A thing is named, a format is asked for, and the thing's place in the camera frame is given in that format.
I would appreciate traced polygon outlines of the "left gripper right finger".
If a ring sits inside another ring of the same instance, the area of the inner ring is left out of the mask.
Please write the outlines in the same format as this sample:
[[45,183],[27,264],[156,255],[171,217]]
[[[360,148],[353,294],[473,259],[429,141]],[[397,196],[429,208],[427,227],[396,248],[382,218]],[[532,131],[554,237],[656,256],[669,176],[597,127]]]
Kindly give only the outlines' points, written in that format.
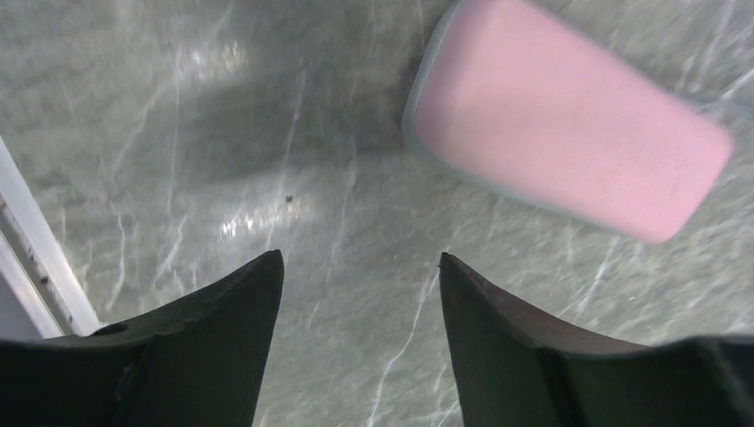
[[451,254],[439,279],[467,426],[750,426],[753,340],[659,346],[570,324]]

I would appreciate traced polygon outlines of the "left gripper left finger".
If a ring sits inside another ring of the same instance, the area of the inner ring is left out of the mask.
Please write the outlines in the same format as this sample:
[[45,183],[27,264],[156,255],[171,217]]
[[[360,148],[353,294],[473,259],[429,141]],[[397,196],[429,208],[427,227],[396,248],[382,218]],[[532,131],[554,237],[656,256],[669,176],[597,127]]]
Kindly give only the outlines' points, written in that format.
[[2,425],[252,425],[284,274],[269,251],[90,335],[2,341]]

